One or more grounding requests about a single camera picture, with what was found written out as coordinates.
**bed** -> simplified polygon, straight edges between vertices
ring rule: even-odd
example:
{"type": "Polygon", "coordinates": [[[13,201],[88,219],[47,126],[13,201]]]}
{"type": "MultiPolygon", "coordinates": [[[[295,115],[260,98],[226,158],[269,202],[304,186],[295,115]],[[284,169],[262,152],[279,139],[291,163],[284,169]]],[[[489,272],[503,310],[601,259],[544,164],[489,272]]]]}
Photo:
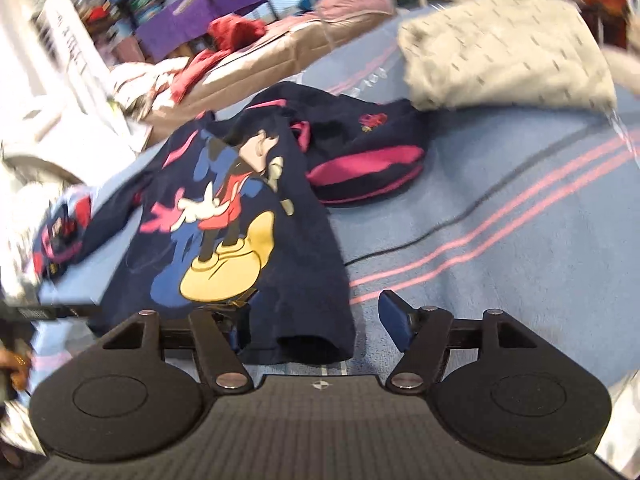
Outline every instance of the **bed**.
{"type": "MultiPolygon", "coordinates": [[[[400,19],[290,79],[374,102],[406,97],[396,46],[400,19]]],[[[620,115],[634,138],[640,102],[616,90],[620,115]]],[[[232,116],[244,102],[219,116],[232,116]]],[[[411,186],[381,202],[330,210],[349,262],[356,355],[321,368],[252,367],[254,378],[385,378],[399,354],[378,320],[376,298],[384,288],[414,306],[434,304],[457,317],[478,318],[487,308],[502,308],[607,386],[638,368],[640,170],[607,121],[586,111],[473,108],[439,112],[426,134],[433,137],[426,170],[411,186]]],[[[144,153],[101,186],[95,207],[155,152],[144,153]]],[[[99,301],[139,220],[140,212],[56,286],[47,285],[42,301],[99,301]]],[[[91,341],[81,322],[42,324],[34,384],[91,341]]],[[[459,352],[450,367],[473,358],[459,352]]],[[[195,374],[189,355],[168,358],[195,374]]]]}
{"type": "Polygon", "coordinates": [[[333,48],[373,30],[393,15],[390,0],[319,0],[315,12],[271,23],[265,36],[223,59],[179,105],[172,102],[170,91],[156,97],[145,119],[153,126],[150,143],[165,139],[203,110],[222,110],[300,73],[333,48]]]}

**table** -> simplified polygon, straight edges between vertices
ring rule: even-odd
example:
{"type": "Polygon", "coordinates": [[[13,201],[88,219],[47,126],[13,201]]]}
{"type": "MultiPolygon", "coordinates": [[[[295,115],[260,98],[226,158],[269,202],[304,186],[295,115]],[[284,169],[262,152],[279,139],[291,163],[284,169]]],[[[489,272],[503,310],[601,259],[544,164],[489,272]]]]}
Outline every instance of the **table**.
{"type": "Polygon", "coordinates": [[[207,33],[209,23],[235,13],[244,15],[269,0],[195,0],[184,12],[174,16],[182,0],[169,4],[136,30],[136,37],[146,52],[158,62],[187,41],[207,33]]]}

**gray textured panel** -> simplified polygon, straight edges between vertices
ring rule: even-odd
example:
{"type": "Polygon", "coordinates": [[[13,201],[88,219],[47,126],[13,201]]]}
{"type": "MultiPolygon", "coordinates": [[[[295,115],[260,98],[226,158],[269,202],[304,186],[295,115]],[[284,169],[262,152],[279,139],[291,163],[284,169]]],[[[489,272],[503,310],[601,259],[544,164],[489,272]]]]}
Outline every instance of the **gray textured panel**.
{"type": "Polygon", "coordinates": [[[447,434],[427,404],[373,376],[270,376],[218,400],[176,446],[120,465],[53,458],[30,480],[606,480],[593,456],[555,466],[503,463],[447,434]],[[314,383],[329,383],[323,389],[314,383]]]}

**red garment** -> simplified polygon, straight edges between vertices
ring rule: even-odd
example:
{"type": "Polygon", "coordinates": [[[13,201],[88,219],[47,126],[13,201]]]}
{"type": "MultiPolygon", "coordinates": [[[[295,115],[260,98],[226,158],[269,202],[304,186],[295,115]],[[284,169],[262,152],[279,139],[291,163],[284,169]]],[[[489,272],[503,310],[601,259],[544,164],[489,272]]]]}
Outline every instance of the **red garment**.
{"type": "Polygon", "coordinates": [[[248,20],[235,14],[213,20],[209,23],[207,33],[216,40],[218,51],[203,50],[193,58],[190,65],[171,84],[171,99],[175,103],[182,101],[193,85],[221,60],[236,50],[251,45],[266,32],[263,20],[248,20]]]}
{"type": "Polygon", "coordinates": [[[216,197],[220,199],[220,205],[229,202],[229,207],[226,208],[226,211],[220,216],[212,216],[211,218],[201,220],[198,224],[198,229],[202,229],[203,231],[208,229],[224,229],[240,216],[240,212],[242,211],[240,190],[251,174],[252,172],[249,171],[240,175],[231,175],[228,178],[224,195],[220,196],[220,192],[218,192],[216,197]]]}

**mickey mouse graphic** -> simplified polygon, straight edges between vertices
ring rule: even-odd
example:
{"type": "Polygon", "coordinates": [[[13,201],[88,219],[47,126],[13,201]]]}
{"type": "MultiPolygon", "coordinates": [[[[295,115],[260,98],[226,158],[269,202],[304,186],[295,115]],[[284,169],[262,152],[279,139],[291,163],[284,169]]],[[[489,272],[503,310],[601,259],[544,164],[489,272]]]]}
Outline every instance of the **mickey mouse graphic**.
{"type": "MultiPolygon", "coordinates": [[[[277,136],[259,130],[239,147],[238,156],[216,192],[210,181],[202,200],[180,195],[175,208],[164,214],[172,218],[170,224],[165,223],[172,234],[178,234],[185,224],[195,224],[202,232],[199,253],[180,281],[180,294],[185,299],[210,303],[238,296],[255,284],[268,263],[274,247],[275,214],[269,210],[260,213],[249,224],[246,236],[241,237],[241,199],[243,187],[250,179],[257,178],[277,191],[284,160],[277,156],[267,164],[267,155],[277,143],[277,136]],[[223,230],[223,239],[217,242],[223,230]]],[[[210,139],[206,150],[208,159],[215,164],[221,152],[231,148],[217,139],[210,139]]],[[[283,200],[280,204],[287,215],[293,214],[291,200],[283,200]]],[[[176,251],[174,260],[179,257],[176,251]]]]}

